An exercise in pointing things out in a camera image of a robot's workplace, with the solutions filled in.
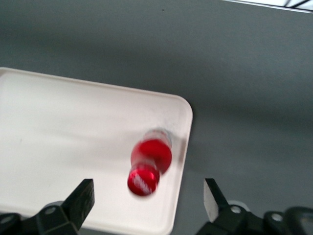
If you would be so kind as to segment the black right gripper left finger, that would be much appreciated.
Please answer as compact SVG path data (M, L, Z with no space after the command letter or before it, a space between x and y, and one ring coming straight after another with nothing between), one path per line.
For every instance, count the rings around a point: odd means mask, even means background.
M60 205L36 215L40 235L77 235L95 203L93 179L84 179Z

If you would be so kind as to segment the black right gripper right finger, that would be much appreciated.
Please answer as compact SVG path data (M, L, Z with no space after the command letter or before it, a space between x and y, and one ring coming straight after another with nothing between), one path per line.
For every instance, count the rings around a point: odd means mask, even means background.
M216 181L204 179L203 202L208 221L199 235L258 235L260 220L239 205L229 204Z

